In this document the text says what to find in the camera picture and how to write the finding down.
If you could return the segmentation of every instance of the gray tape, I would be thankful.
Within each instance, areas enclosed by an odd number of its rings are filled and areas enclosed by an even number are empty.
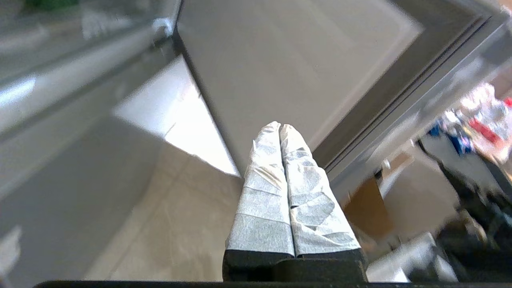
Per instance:
[[[300,133],[290,125],[280,131],[281,151],[291,206],[295,254],[331,253],[360,248]]]
[[[268,124],[253,141],[227,249],[294,255],[280,126]]]

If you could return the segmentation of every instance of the gray cabinet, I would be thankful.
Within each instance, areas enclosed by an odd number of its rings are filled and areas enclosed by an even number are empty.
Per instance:
[[[335,195],[512,55],[483,1],[185,0],[189,66],[241,172],[263,125],[294,125]]]

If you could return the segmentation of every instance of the refrigerator door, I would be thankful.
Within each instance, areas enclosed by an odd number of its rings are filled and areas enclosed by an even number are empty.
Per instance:
[[[480,53],[470,53],[495,41],[506,21],[478,1],[184,0],[177,29],[239,170],[254,135],[276,120],[302,133],[333,185],[372,155],[377,131],[398,125],[437,83],[434,74],[475,60]],[[445,107],[446,97],[429,105]]]

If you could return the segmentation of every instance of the red object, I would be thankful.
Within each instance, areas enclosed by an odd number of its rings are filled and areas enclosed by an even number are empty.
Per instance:
[[[505,103],[505,105],[512,108],[512,98],[507,97],[503,102]]]
[[[489,140],[492,144],[496,144],[502,140],[498,135],[496,135],[496,133],[489,129],[489,127],[480,123],[480,121],[474,118],[469,120],[469,125],[471,126],[471,128],[475,129],[480,134],[482,134],[485,137],[485,139]]]

